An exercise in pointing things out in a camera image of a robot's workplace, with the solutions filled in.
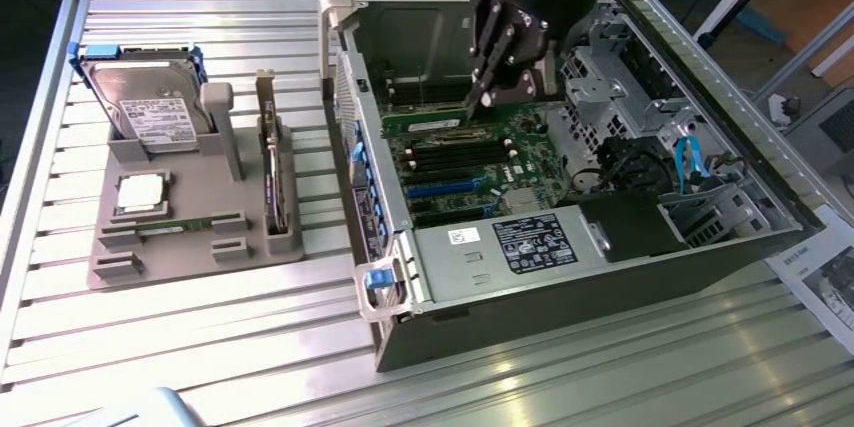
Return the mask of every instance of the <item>blue latch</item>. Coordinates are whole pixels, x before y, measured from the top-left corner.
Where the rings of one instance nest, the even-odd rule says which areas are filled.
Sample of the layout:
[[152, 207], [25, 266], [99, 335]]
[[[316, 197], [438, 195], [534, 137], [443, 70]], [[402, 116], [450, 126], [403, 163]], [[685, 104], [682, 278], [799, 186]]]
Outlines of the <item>blue latch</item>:
[[86, 78], [86, 74], [83, 73], [83, 67], [80, 67], [80, 57], [78, 57], [78, 52], [80, 51], [80, 44], [78, 42], [68, 42], [68, 47], [66, 47], [66, 58], [68, 60], [68, 65], [75, 69], [75, 72], [83, 79], [83, 84], [88, 89], [92, 88], [90, 85], [90, 80]]
[[395, 285], [395, 273], [391, 269], [368, 270], [364, 286], [368, 289], [382, 289]]
[[362, 154], [364, 153], [364, 142], [358, 142], [356, 146], [352, 149], [352, 160], [359, 160]]
[[116, 60], [120, 52], [119, 44], [90, 45], [83, 57], [91, 60]]
[[207, 84], [208, 73], [204, 70], [204, 55], [202, 55], [202, 49], [195, 44], [190, 44], [190, 61], [196, 66], [196, 76], [199, 77], [199, 83]]

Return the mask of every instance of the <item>blue tab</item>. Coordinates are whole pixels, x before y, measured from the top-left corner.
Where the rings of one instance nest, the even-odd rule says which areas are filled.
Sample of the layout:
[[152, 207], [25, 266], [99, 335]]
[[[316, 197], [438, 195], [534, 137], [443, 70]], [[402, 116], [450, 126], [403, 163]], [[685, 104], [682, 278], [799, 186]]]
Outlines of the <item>blue tab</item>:
[[685, 137], [682, 137], [678, 141], [677, 141], [677, 147], [675, 147], [675, 156], [674, 156], [674, 162], [677, 164], [677, 175], [679, 176], [679, 194], [685, 193], [685, 173], [682, 170], [682, 163], [683, 163], [683, 157], [685, 157], [685, 146], [689, 146], [689, 148], [691, 149], [691, 162], [690, 162], [690, 169], [691, 172], [697, 171], [699, 172], [699, 174], [703, 177], [709, 177], [709, 171], [706, 170], [706, 167], [703, 166], [703, 158], [699, 152], [699, 142], [697, 141], [697, 137], [694, 137], [693, 135], [686, 135]]
[[199, 77], [199, 83], [207, 83], [208, 73], [204, 71], [204, 56], [202, 55], [202, 49], [195, 44], [190, 44], [190, 60], [196, 66], [196, 76]]
[[359, 157], [364, 153], [364, 142], [358, 142], [352, 149], [352, 160], [359, 160]]
[[368, 275], [364, 277], [364, 286], [368, 289], [382, 289], [395, 285], [395, 273], [391, 269], [368, 270]]
[[80, 57], [78, 56], [79, 52], [80, 44], [78, 42], [68, 42], [68, 46], [66, 47], [66, 59], [68, 60], [68, 65], [71, 65], [71, 68], [75, 69], [75, 72], [83, 79], [83, 83], [87, 88], [91, 89], [92, 86], [90, 85], [90, 81], [83, 74], [83, 67], [80, 67]]
[[91, 60], [116, 60], [119, 53], [119, 44], [90, 45], [83, 57]]

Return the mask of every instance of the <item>warning label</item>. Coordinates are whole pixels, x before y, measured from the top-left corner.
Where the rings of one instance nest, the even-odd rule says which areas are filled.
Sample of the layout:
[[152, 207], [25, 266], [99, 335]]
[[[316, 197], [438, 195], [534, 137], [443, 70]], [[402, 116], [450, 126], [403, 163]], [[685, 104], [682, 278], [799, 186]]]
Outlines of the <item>warning label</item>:
[[555, 214], [499, 222], [493, 228], [514, 273], [578, 262]]
[[196, 140], [184, 99], [122, 100], [119, 104], [143, 145]]

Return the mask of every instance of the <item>aluminum slotted table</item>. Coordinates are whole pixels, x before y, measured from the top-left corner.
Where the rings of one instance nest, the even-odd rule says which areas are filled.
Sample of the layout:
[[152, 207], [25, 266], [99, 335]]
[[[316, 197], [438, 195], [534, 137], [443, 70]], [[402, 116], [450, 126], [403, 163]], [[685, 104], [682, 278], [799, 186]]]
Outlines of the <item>aluminum slotted table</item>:
[[[152, 387], [214, 425], [850, 425], [851, 356], [770, 270], [481, 351], [374, 372], [318, 81], [316, 0], [64, 0], [0, 221], [0, 424], [63, 425]], [[86, 270], [108, 122], [70, 40], [202, 45], [256, 117], [276, 72], [308, 260], [115, 292]]]

